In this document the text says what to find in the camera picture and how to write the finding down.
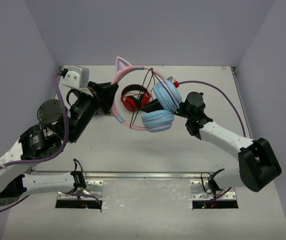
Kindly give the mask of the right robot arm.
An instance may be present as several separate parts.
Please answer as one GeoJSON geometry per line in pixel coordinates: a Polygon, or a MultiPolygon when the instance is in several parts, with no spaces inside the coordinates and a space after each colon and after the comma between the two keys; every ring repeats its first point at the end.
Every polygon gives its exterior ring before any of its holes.
{"type": "Polygon", "coordinates": [[[170,106],[170,97],[159,97],[141,110],[147,114],[170,113],[186,118],[185,127],[191,136],[211,143],[234,157],[238,168],[218,170],[207,178],[213,194],[230,187],[247,187],[259,192],[281,173],[281,166],[270,143],[240,136],[218,125],[205,110],[203,93],[190,92],[178,108],[170,106]]]}

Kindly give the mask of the pink blue cat-ear headphones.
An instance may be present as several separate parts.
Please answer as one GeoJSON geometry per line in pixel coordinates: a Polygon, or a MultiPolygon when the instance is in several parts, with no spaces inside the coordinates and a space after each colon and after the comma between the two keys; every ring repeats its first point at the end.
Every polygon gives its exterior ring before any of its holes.
{"type": "Polygon", "coordinates": [[[177,85],[166,79],[160,72],[153,68],[145,66],[133,65],[122,57],[115,60],[116,76],[112,80],[112,84],[118,84],[126,75],[135,71],[146,71],[154,77],[157,82],[152,87],[155,99],[149,103],[133,108],[134,112],[142,111],[141,116],[143,126],[138,126],[134,120],[128,122],[119,113],[116,101],[113,101],[110,109],[111,115],[122,125],[131,130],[140,132],[157,133],[167,131],[172,127],[175,119],[175,113],[182,103],[182,97],[177,90],[177,85]]]}

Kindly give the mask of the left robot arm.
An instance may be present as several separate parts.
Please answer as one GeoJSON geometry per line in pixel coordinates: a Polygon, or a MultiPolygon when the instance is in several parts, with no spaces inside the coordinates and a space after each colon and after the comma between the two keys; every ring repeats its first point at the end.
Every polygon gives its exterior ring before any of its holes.
{"type": "Polygon", "coordinates": [[[67,109],[61,93],[45,101],[37,111],[39,123],[27,129],[15,144],[0,157],[0,207],[7,210],[30,195],[62,192],[83,196],[87,183],[82,170],[63,174],[32,175],[29,170],[39,163],[60,155],[68,143],[76,143],[81,134],[101,111],[112,108],[118,84],[89,82],[89,93],[71,89],[76,102],[67,109]]]}

